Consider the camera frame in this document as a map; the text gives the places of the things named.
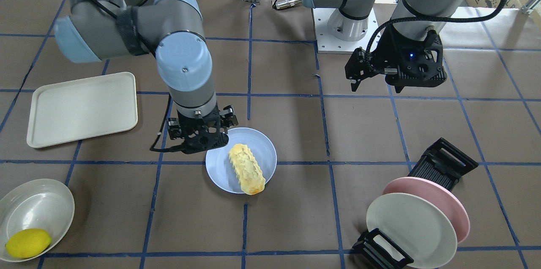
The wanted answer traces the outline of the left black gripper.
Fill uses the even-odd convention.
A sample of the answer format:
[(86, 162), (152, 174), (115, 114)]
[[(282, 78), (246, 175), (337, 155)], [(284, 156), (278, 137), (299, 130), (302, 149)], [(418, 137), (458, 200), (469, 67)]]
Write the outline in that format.
[(353, 51), (344, 66), (350, 90), (356, 92), (360, 82), (385, 74), (388, 85), (400, 93), (404, 87), (437, 87), (448, 75), (443, 66), (443, 45), (439, 34), (429, 27), (423, 40), (409, 39), (392, 25), (385, 28), (370, 61), (363, 48)]

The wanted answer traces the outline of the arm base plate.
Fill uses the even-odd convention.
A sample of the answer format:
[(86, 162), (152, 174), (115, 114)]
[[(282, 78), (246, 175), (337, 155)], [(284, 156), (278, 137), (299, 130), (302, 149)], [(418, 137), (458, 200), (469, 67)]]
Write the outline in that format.
[(333, 11), (333, 8), (316, 8), (312, 10), (318, 52), (326, 54), (351, 54), (354, 49), (360, 46), (365, 49), (373, 32), (379, 27), (375, 11), (373, 9), (370, 11), (366, 19), (366, 29), (361, 30), (361, 32), (364, 32), (363, 37), (358, 41), (345, 41), (332, 34), (327, 23), (332, 17)]

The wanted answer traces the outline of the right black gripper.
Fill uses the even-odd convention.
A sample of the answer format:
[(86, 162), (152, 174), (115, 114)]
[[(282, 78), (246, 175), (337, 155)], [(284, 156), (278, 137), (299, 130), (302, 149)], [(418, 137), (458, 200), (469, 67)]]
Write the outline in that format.
[(156, 144), (163, 134), (159, 132), (150, 150), (159, 153), (194, 154), (217, 149), (228, 144), (228, 129), (235, 126), (238, 126), (238, 118), (232, 105), (222, 110), (216, 106), (209, 114), (203, 116), (196, 113), (194, 118), (181, 113), (178, 113), (177, 118), (168, 118), (165, 114), (161, 127), (167, 130), (170, 140), (181, 139), (182, 143), (168, 148), (157, 148)]

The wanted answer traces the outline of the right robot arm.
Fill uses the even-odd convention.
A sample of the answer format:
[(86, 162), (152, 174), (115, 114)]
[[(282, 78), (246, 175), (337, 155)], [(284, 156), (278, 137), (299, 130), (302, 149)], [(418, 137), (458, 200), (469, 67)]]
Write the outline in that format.
[(64, 56), (74, 63), (151, 54), (178, 117), (164, 118), (181, 144), (150, 150), (194, 154), (226, 146), (238, 124), (232, 106), (219, 109), (213, 62), (197, 0), (70, 0), (70, 14), (55, 25)]

